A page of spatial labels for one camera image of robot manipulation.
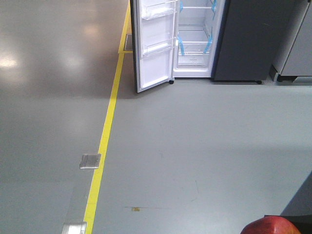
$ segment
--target refrigerator shelf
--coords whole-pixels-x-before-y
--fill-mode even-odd
[[[179,14],[179,30],[185,26],[211,27],[214,21],[214,13],[211,7],[183,7]]]
[[[201,30],[180,30],[179,37],[183,42],[198,41],[208,43],[209,35],[206,30],[201,27]]]
[[[143,5],[141,17],[151,20],[162,16],[174,14],[176,12],[176,2],[178,0],[166,1],[159,4]]]
[[[154,54],[159,54],[167,50],[171,50],[174,47],[174,41],[176,38],[171,38],[152,45],[144,45],[143,56],[152,56]]]

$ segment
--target black object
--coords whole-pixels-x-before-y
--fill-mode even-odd
[[[213,79],[265,80],[283,38],[294,1],[227,1]]]
[[[312,234],[312,215],[281,216],[296,226],[301,234]]]

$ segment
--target refrigerator door shelf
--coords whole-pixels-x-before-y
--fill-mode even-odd
[[[172,38],[153,45],[145,45],[142,55],[148,57],[167,50],[171,50],[174,47],[174,41],[175,38]]]
[[[172,1],[166,1],[166,2],[153,4],[153,5],[143,5],[141,17],[145,20],[151,20],[151,19],[173,14],[176,12],[177,1],[178,0],[172,0]]]
[[[179,46],[177,57],[177,68],[184,68],[192,66],[196,69],[198,67],[205,68],[208,66],[209,52],[204,53],[207,46],[206,42],[184,42],[184,53],[182,54]]]

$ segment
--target refrigerator door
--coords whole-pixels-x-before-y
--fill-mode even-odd
[[[136,91],[173,80],[179,0],[130,0]]]

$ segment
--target refrigerator drawer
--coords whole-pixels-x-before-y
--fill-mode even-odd
[[[177,67],[183,68],[185,66],[207,67],[209,61],[209,52],[204,52],[207,43],[183,43],[183,48],[179,46],[177,56]]]
[[[145,20],[151,20],[158,17],[170,15],[176,12],[176,2],[178,0],[172,1],[143,1],[141,17]]]

